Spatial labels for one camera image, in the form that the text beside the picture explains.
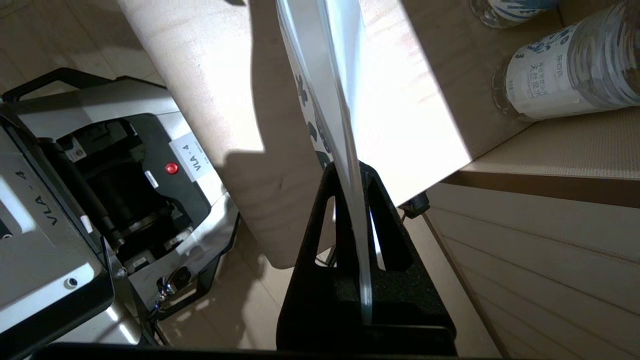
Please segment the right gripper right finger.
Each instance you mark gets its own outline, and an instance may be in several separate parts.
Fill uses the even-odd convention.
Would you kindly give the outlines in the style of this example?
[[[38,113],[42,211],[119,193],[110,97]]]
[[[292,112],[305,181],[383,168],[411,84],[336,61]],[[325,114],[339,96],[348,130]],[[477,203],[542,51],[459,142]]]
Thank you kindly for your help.
[[[456,353],[457,329],[377,171],[361,162],[368,210],[372,325],[389,353]]]

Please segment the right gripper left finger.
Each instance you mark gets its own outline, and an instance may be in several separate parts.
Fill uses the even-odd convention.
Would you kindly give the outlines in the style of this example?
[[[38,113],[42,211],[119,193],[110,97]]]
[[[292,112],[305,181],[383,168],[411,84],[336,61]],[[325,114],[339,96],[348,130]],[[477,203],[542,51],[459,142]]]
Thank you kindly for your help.
[[[329,200],[336,201],[336,266],[316,263]],[[324,170],[279,313],[276,348],[295,353],[369,354],[362,323],[354,231],[334,164]]]

